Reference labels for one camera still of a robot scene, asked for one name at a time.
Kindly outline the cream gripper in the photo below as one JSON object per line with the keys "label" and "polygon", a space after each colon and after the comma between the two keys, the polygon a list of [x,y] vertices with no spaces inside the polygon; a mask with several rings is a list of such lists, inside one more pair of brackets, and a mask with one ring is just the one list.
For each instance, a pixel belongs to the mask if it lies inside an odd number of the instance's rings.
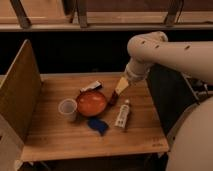
{"label": "cream gripper", "polygon": [[112,93],[108,104],[110,106],[114,106],[119,98],[119,95],[129,86],[129,82],[125,77],[121,77],[116,88],[115,91]]}

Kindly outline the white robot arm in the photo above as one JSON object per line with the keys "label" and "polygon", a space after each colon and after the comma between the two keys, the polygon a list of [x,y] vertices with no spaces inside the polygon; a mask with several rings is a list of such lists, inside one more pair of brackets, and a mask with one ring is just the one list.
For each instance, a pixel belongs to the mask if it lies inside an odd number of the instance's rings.
{"label": "white robot arm", "polygon": [[127,43],[130,60],[116,85],[110,105],[131,84],[148,76],[154,63],[213,84],[213,41],[169,42],[164,32],[133,36]]}

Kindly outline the white robot base shell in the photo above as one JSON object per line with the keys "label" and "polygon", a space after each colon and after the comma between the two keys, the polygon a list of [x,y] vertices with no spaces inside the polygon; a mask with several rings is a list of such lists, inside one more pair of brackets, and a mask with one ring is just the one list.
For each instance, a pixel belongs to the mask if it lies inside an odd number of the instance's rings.
{"label": "white robot base shell", "polygon": [[166,171],[213,171],[213,97],[200,104],[182,124]]}

